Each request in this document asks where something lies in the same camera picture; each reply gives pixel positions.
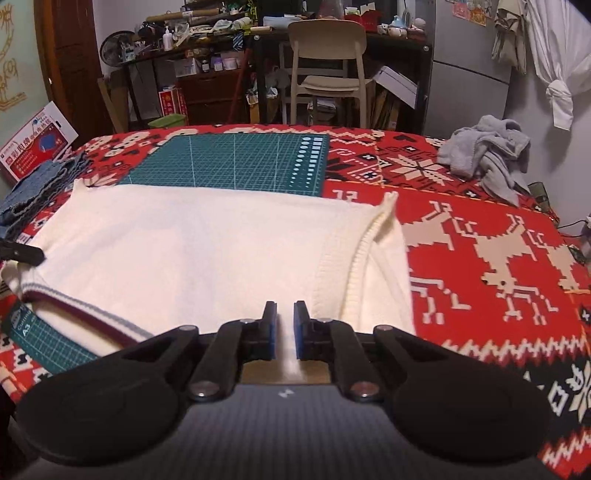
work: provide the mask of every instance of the fan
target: fan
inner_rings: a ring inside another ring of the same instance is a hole
[[[134,32],[122,30],[109,35],[100,46],[100,58],[109,67],[119,67],[124,62],[124,48],[133,45]]]

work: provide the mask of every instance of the drawer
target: drawer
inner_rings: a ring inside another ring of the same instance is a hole
[[[187,103],[232,99],[239,70],[181,77],[180,86]]]
[[[187,113],[189,115],[190,125],[216,125],[225,124],[230,115],[230,107],[232,101],[223,102],[207,102],[195,103],[187,105]],[[234,116],[234,123],[245,122],[245,105],[244,102],[238,102],[236,106],[236,114]]]

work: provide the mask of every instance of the metal screw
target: metal screw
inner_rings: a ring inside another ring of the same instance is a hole
[[[351,393],[360,398],[374,397],[379,393],[379,387],[372,382],[357,382],[351,387]]]
[[[215,384],[213,382],[210,382],[209,380],[203,380],[203,381],[189,385],[189,393],[194,398],[213,397],[219,391],[220,391],[219,385]]]

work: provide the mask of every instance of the white box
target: white box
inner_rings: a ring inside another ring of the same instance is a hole
[[[375,74],[374,80],[389,92],[400,98],[409,107],[415,108],[417,103],[417,84],[404,75],[384,66]]]
[[[174,61],[174,72],[177,78],[188,77],[189,75],[195,75],[199,73],[197,67],[197,60],[195,59],[182,59]]]
[[[0,163],[20,180],[46,160],[59,159],[76,138],[74,128],[50,102],[0,149]]]

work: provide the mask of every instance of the blue towel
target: blue towel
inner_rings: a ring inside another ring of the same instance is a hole
[[[0,238],[15,240],[88,164],[84,152],[60,163],[48,160],[19,181],[0,205]]]

